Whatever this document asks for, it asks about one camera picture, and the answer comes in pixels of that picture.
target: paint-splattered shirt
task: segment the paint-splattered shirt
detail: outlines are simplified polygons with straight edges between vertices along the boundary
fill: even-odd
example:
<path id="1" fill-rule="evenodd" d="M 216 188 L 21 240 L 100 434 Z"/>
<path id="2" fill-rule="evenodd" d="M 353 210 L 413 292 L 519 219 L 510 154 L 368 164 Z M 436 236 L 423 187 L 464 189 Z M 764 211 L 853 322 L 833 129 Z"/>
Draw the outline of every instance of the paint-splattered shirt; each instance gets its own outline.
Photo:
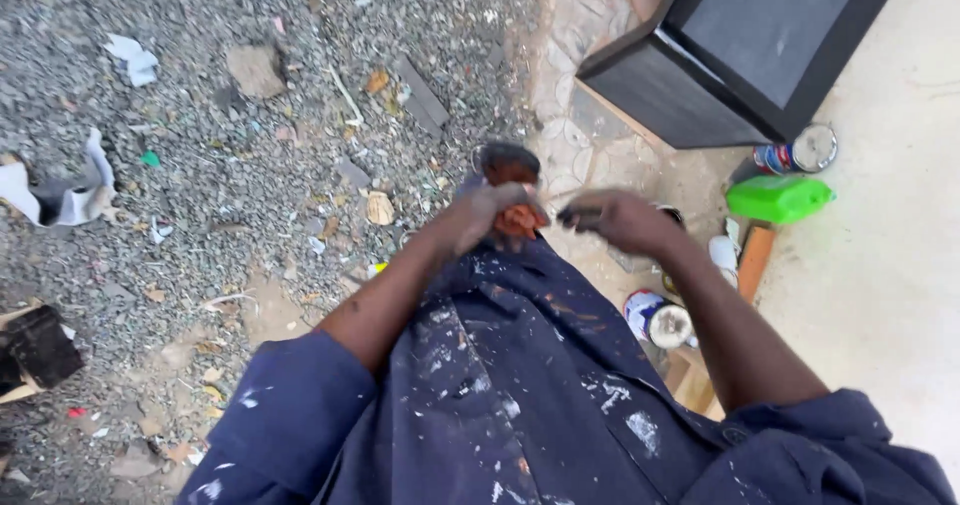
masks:
<path id="1" fill-rule="evenodd" d="M 544 241 L 450 265 L 380 384 L 327 334 L 250 361 L 179 501 L 954 503 L 862 393 L 723 422 L 673 401 L 618 310 Z"/>

